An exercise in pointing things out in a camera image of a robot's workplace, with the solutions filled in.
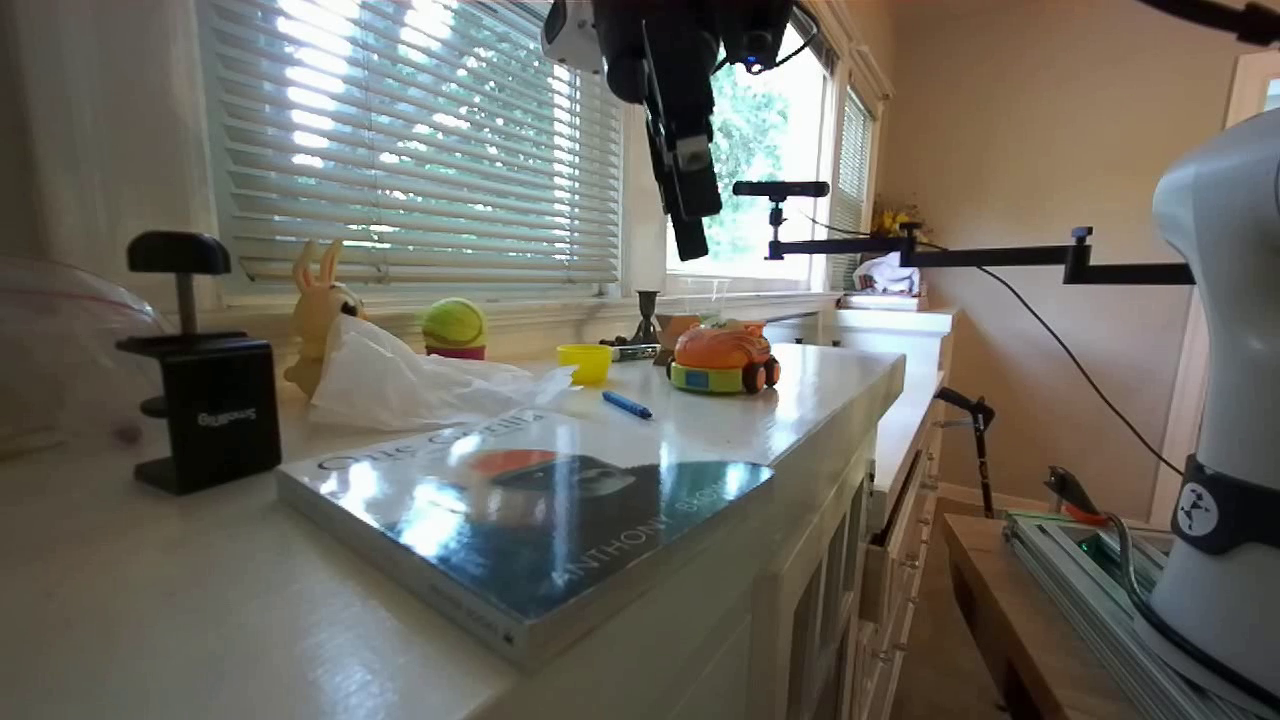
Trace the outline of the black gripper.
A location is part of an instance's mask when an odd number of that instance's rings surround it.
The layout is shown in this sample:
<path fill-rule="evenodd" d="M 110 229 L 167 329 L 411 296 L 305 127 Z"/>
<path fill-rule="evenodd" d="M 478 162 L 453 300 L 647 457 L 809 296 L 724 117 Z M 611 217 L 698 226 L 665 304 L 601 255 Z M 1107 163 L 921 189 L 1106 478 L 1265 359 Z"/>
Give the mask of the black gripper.
<path fill-rule="evenodd" d="M 647 100 L 652 173 L 677 255 L 710 252 L 703 217 L 721 210 L 712 173 L 710 77 L 718 59 L 771 68 L 796 0 L 551 0 L 543 53 L 604 77 L 624 103 Z M 665 88 L 693 93 L 669 107 Z"/>

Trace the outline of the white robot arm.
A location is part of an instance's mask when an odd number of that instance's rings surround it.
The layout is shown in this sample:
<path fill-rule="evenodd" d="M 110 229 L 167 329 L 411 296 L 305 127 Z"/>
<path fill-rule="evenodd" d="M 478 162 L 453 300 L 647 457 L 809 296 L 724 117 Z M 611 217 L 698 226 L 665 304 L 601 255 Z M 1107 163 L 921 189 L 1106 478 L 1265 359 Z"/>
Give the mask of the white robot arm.
<path fill-rule="evenodd" d="M 771 71 L 796 0 L 551 0 L 543 53 L 647 111 L 652 178 L 677 252 L 710 252 L 721 214 L 712 71 Z M 1190 284 L 1210 323 L 1210 399 L 1171 505 L 1171 555 L 1132 602 L 1200 684 L 1262 709 L 1280 697 L 1280 111 L 1256 111 L 1176 162 L 1154 191 L 1168 264 L 1049 260 L 1074 284 Z"/>

